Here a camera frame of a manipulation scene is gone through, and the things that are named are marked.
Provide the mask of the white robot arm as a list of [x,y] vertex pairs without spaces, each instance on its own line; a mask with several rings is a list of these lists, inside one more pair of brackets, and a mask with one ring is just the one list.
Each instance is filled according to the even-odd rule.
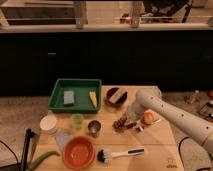
[[132,121],[138,121],[146,110],[160,114],[213,155],[213,123],[163,101],[157,86],[137,90],[125,114]]

